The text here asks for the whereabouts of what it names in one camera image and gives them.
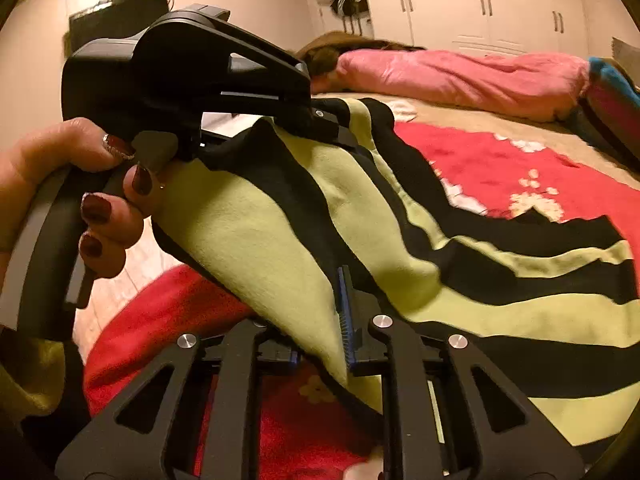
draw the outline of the triangular cutout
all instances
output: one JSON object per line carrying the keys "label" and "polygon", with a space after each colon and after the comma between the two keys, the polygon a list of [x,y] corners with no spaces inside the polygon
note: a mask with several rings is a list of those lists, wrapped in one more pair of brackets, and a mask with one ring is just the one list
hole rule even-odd
{"label": "triangular cutout", "polygon": [[122,409],[116,417],[116,423],[138,433],[151,433],[173,373],[173,366],[162,368]]}
{"label": "triangular cutout", "polygon": [[524,413],[480,367],[471,368],[482,404],[495,433],[512,430],[526,422]]}

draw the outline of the yellow and black striped fabric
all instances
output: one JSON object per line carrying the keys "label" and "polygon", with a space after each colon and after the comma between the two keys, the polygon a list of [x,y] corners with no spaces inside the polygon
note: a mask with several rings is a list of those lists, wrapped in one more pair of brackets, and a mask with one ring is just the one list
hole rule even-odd
{"label": "yellow and black striped fabric", "polygon": [[[607,218],[492,219],[453,208],[382,103],[316,100],[356,148],[270,118],[184,167],[154,217],[198,266],[380,410],[346,372],[334,290],[353,284],[423,334],[464,333],[591,462],[640,397],[640,303]],[[490,178],[491,168],[487,168]]]}

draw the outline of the pink blanket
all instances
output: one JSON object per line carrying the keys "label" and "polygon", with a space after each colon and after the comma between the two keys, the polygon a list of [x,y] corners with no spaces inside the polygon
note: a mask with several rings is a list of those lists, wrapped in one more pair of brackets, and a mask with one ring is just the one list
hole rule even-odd
{"label": "pink blanket", "polygon": [[348,88],[479,108],[546,122],[564,119],[589,81],[589,63],[545,52],[471,57],[447,50],[354,50],[313,92]]}

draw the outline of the dark red nail polish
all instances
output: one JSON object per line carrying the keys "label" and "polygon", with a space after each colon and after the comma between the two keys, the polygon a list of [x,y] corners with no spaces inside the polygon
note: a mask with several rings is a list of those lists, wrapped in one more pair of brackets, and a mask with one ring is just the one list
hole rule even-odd
{"label": "dark red nail polish", "polygon": [[136,150],[133,149],[133,146],[120,137],[107,134],[102,139],[102,142],[111,155],[119,156],[125,160],[131,160],[136,155]]}
{"label": "dark red nail polish", "polygon": [[136,166],[136,174],[133,176],[131,187],[133,191],[139,195],[148,195],[151,193],[151,188],[154,186],[154,181],[151,180],[151,173],[142,164]]}
{"label": "dark red nail polish", "polygon": [[84,235],[80,241],[80,252],[89,258],[100,258],[102,256],[102,243],[98,238]]}
{"label": "dark red nail polish", "polygon": [[106,224],[111,217],[111,202],[101,196],[86,193],[82,197],[80,212],[88,224]]}

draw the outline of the door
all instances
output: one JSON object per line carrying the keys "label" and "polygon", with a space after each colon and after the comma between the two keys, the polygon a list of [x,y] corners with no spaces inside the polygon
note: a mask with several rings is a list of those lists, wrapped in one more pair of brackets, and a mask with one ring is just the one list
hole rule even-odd
{"label": "door", "polygon": [[485,0],[407,0],[407,5],[418,46],[468,50],[489,43]]}
{"label": "door", "polygon": [[582,0],[554,0],[554,30],[558,50],[587,58],[587,27]]}
{"label": "door", "polygon": [[515,54],[557,50],[552,3],[553,0],[487,0],[491,43]]}
{"label": "door", "polygon": [[414,44],[406,0],[368,0],[373,34],[377,40]]}

